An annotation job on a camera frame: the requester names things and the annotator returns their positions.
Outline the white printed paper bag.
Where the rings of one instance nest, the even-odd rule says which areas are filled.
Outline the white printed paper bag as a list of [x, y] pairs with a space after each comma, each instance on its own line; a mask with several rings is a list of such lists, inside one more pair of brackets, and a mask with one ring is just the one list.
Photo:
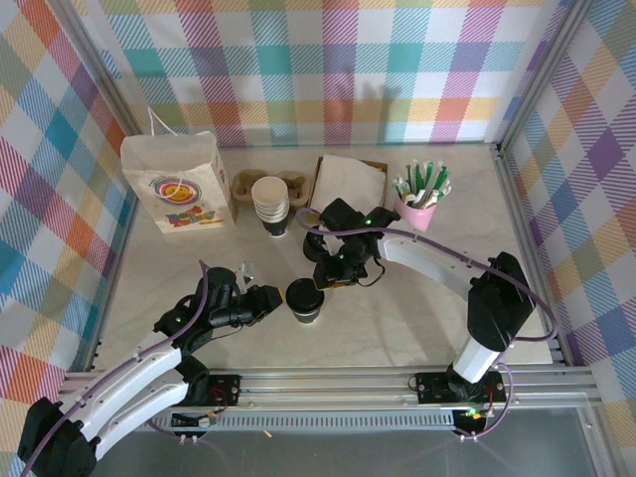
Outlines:
[[147, 111], [150, 132], [121, 144], [122, 171], [160, 232], [233, 226], [236, 213], [216, 136], [178, 133]]

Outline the aluminium corner post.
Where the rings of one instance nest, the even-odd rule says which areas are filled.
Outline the aluminium corner post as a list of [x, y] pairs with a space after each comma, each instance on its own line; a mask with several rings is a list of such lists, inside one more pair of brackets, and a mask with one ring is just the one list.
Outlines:
[[504, 155], [594, 0], [542, 0], [484, 140]]
[[148, 100], [99, 0], [47, 0], [127, 135], [150, 131]]

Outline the grey metal panel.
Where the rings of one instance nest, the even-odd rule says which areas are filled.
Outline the grey metal panel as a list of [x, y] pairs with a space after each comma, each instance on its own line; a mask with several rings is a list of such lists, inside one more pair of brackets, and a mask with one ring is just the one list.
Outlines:
[[210, 432], [179, 441], [137, 430], [89, 477], [624, 477], [573, 408], [511, 411], [477, 440], [450, 431]]

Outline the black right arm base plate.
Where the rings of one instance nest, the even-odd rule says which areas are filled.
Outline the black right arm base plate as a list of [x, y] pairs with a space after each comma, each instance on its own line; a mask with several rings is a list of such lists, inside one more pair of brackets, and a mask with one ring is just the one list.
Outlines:
[[416, 392], [420, 404], [505, 402], [505, 386], [500, 373], [490, 371], [477, 383], [469, 383], [447, 372], [417, 373], [408, 386]]

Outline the small right circuit board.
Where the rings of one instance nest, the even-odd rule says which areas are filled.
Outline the small right circuit board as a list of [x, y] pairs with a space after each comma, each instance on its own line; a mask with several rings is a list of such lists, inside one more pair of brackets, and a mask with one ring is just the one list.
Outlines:
[[485, 407], [469, 407], [452, 411], [454, 432], [460, 436], [479, 434], [488, 426], [488, 418], [493, 414], [490, 405]]

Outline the pink straw holder cup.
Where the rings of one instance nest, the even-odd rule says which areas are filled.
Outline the pink straw holder cup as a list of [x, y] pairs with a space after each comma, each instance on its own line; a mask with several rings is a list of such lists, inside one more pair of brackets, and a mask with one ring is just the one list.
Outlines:
[[422, 206], [419, 196], [408, 194], [404, 197], [397, 196], [394, 210], [399, 216], [421, 232], [426, 232], [436, 210], [436, 205]]

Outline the small left circuit board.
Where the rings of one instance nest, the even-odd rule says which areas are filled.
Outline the small left circuit board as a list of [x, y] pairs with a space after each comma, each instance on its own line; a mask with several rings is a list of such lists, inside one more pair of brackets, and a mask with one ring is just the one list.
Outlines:
[[172, 412], [170, 425], [173, 428], [197, 428], [208, 429], [218, 424], [220, 414], [218, 412]]

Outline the aluminium side rail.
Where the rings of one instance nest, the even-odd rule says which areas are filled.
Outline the aluminium side rail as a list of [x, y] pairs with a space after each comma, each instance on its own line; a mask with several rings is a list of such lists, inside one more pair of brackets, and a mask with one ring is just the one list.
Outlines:
[[115, 365], [145, 336], [151, 326], [144, 317], [149, 301], [144, 297], [147, 278], [144, 265], [146, 255], [145, 232], [150, 226], [148, 214], [136, 197], [127, 219], [121, 255], [118, 259], [113, 284], [99, 325], [92, 366], [103, 371]]
[[[531, 285], [532, 290], [547, 303], [554, 317], [557, 318], [556, 304], [549, 291], [548, 282], [544, 277], [534, 237], [527, 221], [521, 195], [517, 190], [510, 166], [504, 155], [499, 151], [497, 145], [491, 146], [494, 169], [510, 215], [512, 227], [520, 249], [520, 261], [522, 261], [525, 266], [528, 283]], [[543, 327], [547, 333], [550, 330], [550, 325], [553, 323], [541, 306], [539, 306], [538, 311]], [[556, 365], [570, 366], [571, 353], [569, 352], [568, 344], [567, 342], [563, 343], [562, 332], [558, 330], [558, 327], [556, 329], [556, 334], [548, 341], [553, 362]]]

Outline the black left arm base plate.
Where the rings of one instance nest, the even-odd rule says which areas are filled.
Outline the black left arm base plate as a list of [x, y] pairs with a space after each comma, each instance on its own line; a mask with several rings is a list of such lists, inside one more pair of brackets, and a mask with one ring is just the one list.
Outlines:
[[189, 384], [184, 405], [233, 407], [238, 404], [241, 375], [203, 373]]

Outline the small circuit board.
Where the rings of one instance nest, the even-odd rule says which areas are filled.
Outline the small circuit board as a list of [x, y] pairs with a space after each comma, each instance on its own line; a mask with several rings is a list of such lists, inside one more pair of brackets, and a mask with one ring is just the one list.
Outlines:
[[479, 434], [488, 426], [488, 418], [493, 414], [490, 405], [485, 407], [469, 407], [452, 411], [454, 432], [460, 436]]
[[208, 429], [218, 424], [220, 414], [218, 412], [172, 412], [170, 425], [173, 428], [197, 428]]

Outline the aluminium mounting rail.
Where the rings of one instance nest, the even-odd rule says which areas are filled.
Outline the aluminium mounting rail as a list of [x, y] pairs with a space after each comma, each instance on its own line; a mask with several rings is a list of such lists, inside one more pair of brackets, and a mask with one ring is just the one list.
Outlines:
[[[211, 374], [241, 375], [238, 404], [231, 411], [292, 410], [394, 410], [399, 408], [466, 409], [485, 407], [560, 408], [598, 405], [600, 394], [590, 370], [564, 366], [514, 366], [509, 372], [498, 369], [503, 378], [505, 402], [420, 404], [409, 379], [417, 373], [433, 373], [432, 368], [344, 367], [344, 368], [262, 368], [213, 370]], [[212, 409], [177, 402], [179, 410]]]

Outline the black plastic cup lid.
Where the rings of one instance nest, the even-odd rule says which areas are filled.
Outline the black plastic cup lid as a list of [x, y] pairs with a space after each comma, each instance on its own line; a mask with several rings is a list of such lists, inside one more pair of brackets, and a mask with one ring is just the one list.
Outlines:
[[311, 314], [322, 307], [325, 294], [312, 278], [298, 278], [287, 287], [285, 299], [294, 313]]

